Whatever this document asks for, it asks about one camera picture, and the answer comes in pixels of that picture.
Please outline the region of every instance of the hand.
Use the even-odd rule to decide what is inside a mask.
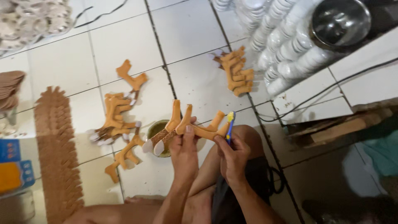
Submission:
[[[178,185],[192,184],[195,180],[199,165],[196,143],[199,137],[195,136],[193,127],[187,125],[183,135],[175,136],[169,145],[174,167],[174,182]]]
[[[234,133],[232,133],[231,140],[230,147],[223,137],[216,136],[214,138],[221,157],[221,175],[233,188],[246,181],[245,167],[250,155],[250,147]]]

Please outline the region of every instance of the blue box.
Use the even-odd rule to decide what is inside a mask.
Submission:
[[[21,161],[20,141],[0,139],[0,163]]]

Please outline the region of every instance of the black cable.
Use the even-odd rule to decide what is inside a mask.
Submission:
[[[257,116],[258,118],[260,118],[260,120],[262,120],[262,121],[264,121],[264,122],[273,122],[273,121],[279,120],[279,119],[283,118],[284,116],[288,115],[289,113],[293,112],[293,111],[294,111],[295,109],[297,109],[299,106],[301,106],[301,105],[305,104],[306,102],[310,101],[311,99],[313,99],[313,98],[315,98],[315,97],[321,95],[322,93],[324,93],[324,92],[327,91],[328,89],[334,87],[335,85],[337,85],[337,84],[339,84],[339,83],[341,83],[341,82],[344,82],[345,80],[350,79],[350,78],[352,78],[352,77],[355,77],[355,76],[357,76],[357,75],[360,75],[360,74],[362,74],[362,73],[365,73],[365,72],[367,72],[367,71],[369,71],[369,70],[372,70],[372,69],[375,69],[375,68],[378,68],[378,67],[381,67],[381,66],[384,66],[384,65],[388,65],[388,64],[393,63],[393,62],[395,62],[395,61],[398,61],[398,57],[397,57],[397,58],[394,58],[394,59],[392,59],[392,60],[383,62],[383,63],[381,63],[381,64],[374,65],[374,66],[369,67],[369,68],[367,68],[367,69],[364,69],[364,70],[362,70],[362,71],[360,71],[360,72],[357,72],[357,73],[355,73],[355,74],[353,74],[353,75],[347,76],[347,77],[343,78],[342,80],[340,80],[340,81],[338,81],[338,82],[335,82],[334,84],[328,86],[326,89],[320,91],[318,94],[312,96],[312,97],[309,98],[308,100],[306,100],[306,101],[300,103],[299,105],[295,106],[293,109],[291,109],[290,111],[288,111],[286,114],[280,116],[279,118],[276,118],[276,119],[273,119],[273,120],[264,120],[264,119],[262,119],[262,118],[260,117],[260,115],[258,114],[257,111],[256,111],[256,116]]]
[[[81,27],[81,26],[88,25],[88,24],[90,24],[90,23],[92,23],[92,22],[98,20],[99,18],[101,18],[101,16],[109,15],[109,14],[113,13],[114,11],[116,11],[116,10],[120,9],[121,7],[123,7],[123,6],[126,4],[127,1],[128,1],[128,0],[124,0],[124,2],[123,2],[120,6],[116,7],[116,8],[115,8],[114,10],[112,10],[111,12],[101,14],[101,15],[97,16],[94,20],[92,20],[92,21],[90,21],[90,22],[86,22],[86,23],[84,23],[84,24],[82,24],[82,25],[78,25],[78,26],[76,26],[75,28],[79,28],[79,27]],[[78,15],[78,17],[76,18],[75,21],[77,21],[77,19],[78,19],[86,10],[91,9],[91,8],[93,8],[93,6],[88,7],[87,9],[85,9],[85,10],[83,10],[81,13],[79,13],[79,15]]]

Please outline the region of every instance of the electric wire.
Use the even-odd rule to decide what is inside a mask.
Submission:
[[[324,92],[327,91],[328,89],[334,87],[335,85],[338,85],[339,83],[344,82],[344,81],[347,80],[347,79],[351,79],[351,78],[353,78],[353,77],[355,77],[355,76],[357,76],[357,75],[360,75],[360,74],[362,74],[362,73],[365,73],[365,72],[367,72],[367,71],[369,71],[369,70],[372,70],[372,69],[375,69],[375,68],[378,68],[378,67],[381,67],[381,66],[385,66],[385,65],[391,64],[391,63],[393,63],[393,62],[395,62],[395,61],[398,61],[398,57],[397,57],[397,58],[394,58],[394,59],[392,59],[392,60],[389,60],[389,61],[386,61],[386,62],[377,64],[377,65],[371,66],[371,67],[369,67],[369,68],[367,68],[367,69],[364,69],[364,70],[362,70],[362,71],[360,71],[360,72],[357,72],[357,73],[355,73],[355,74],[353,74],[353,75],[347,76],[347,77],[343,78],[342,80],[340,80],[340,81],[338,81],[338,82],[335,82],[334,84],[328,86],[328,87],[325,88],[324,90],[320,91],[318,94],[315,94],[314,96],[310,97],[309,99],[307,99],[307,100],[303,101],[302,103],[298,104],[298,105],[295,106],[293,109],[291,109],[290,111],[288,111],[286,114],[284,114],[284,115],[282,115],[282,116],[280,116],[280,117],[278,117],[278,118],[275,118],[275,119],[273,119],[273,120],[265,120],[265,119],[262,119],[262,118],[260,117],[260,115],[258,114],[257,111],[256,111],[256,116],[257,116],[258,118],[260,118],[260,120],[262,120],[262,121],[264,121],[264,122],[273,122],[273,121],[279,120],[279,119],[285,117],[286,115],[288,115],[289,113],[293,112],[294,110],[296,110],[299,106],[301,106],[301,105],[305,104],[306,102],[312,100],[313,98],[315,98],[315,97],[321,95],[322,93],[324,93]]]

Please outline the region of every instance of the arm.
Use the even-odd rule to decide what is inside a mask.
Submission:
[[[267,205],[250,187],[246,179],[231,187],[242,209],[247,224],[267,223],[284,224],[274,210]]]
[[[245,167],[250,155],[250,147],[237,135],[232,134],[232,145],[224,138],[214,138],[221,156],[221,175],[235,194],[247,224],[284,224],[273,209],[268,206],[250,187],[245,177]]]
[[[197,139],[190,125],[182,136],[175,136],[169,144],[174,167],[174,180],[154,224],[181,223],[185,202],[195,177],[198,174]]]
[[[176,224],[181,223],[185,202],[188,198],[192,183],[176,183],[172,187],[156,214],[154,224]]]

